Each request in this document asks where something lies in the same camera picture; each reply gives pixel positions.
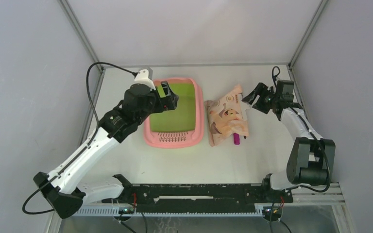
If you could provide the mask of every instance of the white table surface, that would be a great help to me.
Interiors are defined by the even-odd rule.
[[[259,82],[271,86],[272,67],[153,67],[153,78],[192,77],[202,88],[204,100],[216,100],[238,83],[244,95]],[[289,80],[287,68],[280,66],[280,69],[279,78]],[[106,70],[96,104],[100,118],[123,99],[131,84],[131,74],[115,68]],[[211,147],[206,115],[202,141],[182,149],[148,146],[143,140],[142,125],[94,165],[83,180],[99,181],[122,174],[132,183],[260,183],[268,173],[285,169],[293,141],[272,111],[266,115],[250,109],[247,116],[250,136],[241,137],[239,146],[234,145],[231,136]]]

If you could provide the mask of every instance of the snack bag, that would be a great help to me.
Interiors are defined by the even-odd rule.
[[[243,117],[243,110],[239,103],[240,97],[242,97],[242,89],[238,84],[218,101],[205,101],[211,146],[218,145],[233,133],[249,135],[248,121]]]

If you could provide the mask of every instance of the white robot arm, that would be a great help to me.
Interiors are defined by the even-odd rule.
[[[176,108],[179,97],[167,82],[161,85],[166,95],[163,98],[153,84],[152,70],[140,70],[135,84],[125,91],[124,99],[99,121],[99,128],[57,168],[48,174],[35,175],[38,192],[41,191],[60,218],[73,215],[83,204],[117,198],[121,194],[123,185],[117,178],[93,184],[82,183],[81,179],[108,151],[135,132],[150,114]],[[31,214],[25,210],[30,198],[23,205],[27,214]]]
[[[278,74],[272,79],[274,86],[268,88],[259,83],[242,102],[267,114],[271,109],[288,129],[294,146],[287,163],[281,172],[269,174],[263,180],[263,186],[271,190],[291,189],[297,186],[309,188],[316,192],[325,192],[331,182],[331,168],[334,164],[335,143],[318,134],[305,117],[302,107],[294,103],[294,82],[276,81]],[[315,190],[310,186],[327,185],[324,190]]]

